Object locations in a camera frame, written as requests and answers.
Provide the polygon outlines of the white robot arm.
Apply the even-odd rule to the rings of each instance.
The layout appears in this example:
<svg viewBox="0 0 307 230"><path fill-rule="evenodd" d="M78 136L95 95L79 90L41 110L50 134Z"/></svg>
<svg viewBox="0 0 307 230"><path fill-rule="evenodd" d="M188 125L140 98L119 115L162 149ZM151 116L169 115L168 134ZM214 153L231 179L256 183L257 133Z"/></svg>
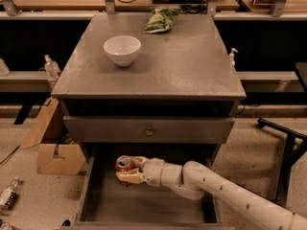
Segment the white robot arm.
<svg viewBox="0 0 307 230"><path fill-rule="evenodd" d="M163 186L191 200L210 193L260 230L307 230L307 218L221 177L196 161L177 165L159 158L122 155L115 162L115 170L122 183Z"/></svg>

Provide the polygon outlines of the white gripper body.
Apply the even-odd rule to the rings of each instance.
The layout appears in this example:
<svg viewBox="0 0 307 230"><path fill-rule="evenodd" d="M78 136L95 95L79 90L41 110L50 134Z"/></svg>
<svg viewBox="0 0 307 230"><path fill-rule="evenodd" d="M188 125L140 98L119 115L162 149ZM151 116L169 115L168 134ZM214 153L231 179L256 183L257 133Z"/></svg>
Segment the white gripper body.
<svg viewBox="0 0 307 230"><path fill-rule="evenodd" d="M149 186L160 187L164 165L165 161L158 158L152 158L146 161L142 167L142 180Z"/></svg>

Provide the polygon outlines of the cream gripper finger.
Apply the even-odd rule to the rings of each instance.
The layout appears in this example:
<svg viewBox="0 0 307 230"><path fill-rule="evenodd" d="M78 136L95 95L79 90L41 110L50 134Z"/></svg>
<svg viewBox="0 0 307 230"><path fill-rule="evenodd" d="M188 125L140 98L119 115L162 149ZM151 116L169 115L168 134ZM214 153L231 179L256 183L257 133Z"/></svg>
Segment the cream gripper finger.
<svg viewBox="0 0 307 230"><path fill-rule="evenodd" d="M129 184L141 184L143 182L143 174L141 172L117 172L116 176L120 182Z"/></svg>
<svg viewBox="0 0 307 230"><path fill-rule="evenodd" d="M148 161L148 158L145 156L133 156L131 161L135 168L142 169L145 163Z"/></svg>

